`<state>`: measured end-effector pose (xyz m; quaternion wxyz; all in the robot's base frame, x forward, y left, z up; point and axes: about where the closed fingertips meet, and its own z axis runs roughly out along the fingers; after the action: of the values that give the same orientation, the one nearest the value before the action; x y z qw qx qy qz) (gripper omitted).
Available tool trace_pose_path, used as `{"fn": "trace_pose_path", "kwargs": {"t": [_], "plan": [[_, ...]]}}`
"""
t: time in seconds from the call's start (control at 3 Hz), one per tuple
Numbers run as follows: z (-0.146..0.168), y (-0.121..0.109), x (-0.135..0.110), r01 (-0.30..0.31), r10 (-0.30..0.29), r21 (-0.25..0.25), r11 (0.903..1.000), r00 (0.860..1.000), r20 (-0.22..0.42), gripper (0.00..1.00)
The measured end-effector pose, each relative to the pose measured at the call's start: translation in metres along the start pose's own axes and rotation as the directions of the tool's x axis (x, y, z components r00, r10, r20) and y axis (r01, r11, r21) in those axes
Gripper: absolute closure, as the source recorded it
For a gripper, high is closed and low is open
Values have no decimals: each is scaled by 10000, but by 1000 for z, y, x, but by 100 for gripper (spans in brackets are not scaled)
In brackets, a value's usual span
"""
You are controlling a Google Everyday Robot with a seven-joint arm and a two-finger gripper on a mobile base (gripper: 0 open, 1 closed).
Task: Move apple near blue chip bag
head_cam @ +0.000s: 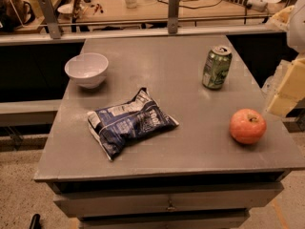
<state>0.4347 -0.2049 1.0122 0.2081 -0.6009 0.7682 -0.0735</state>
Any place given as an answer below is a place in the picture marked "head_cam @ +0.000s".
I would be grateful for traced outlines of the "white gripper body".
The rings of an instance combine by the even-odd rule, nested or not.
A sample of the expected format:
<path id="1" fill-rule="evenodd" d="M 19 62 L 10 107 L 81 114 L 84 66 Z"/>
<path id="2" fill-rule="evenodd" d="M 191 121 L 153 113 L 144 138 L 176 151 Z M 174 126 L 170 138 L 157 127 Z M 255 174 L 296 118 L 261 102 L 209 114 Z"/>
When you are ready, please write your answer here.
<path id="1" fill-rule="evenodd" d="M 290 13 L 287 43 L 297 52 L 305 51 L 305 0 L 297 0 Z"/>

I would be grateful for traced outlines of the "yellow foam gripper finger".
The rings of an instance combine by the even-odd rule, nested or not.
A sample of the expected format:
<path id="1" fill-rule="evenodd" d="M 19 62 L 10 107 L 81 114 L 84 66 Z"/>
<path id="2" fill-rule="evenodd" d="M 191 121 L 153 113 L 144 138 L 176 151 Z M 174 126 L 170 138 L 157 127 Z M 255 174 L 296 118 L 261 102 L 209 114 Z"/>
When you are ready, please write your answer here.
<path id="1" fill-rule="evenodd" d="M 273 77 L 267 112 L 285 117 L 305 98 L 305 58 L 282 61 Z"/>

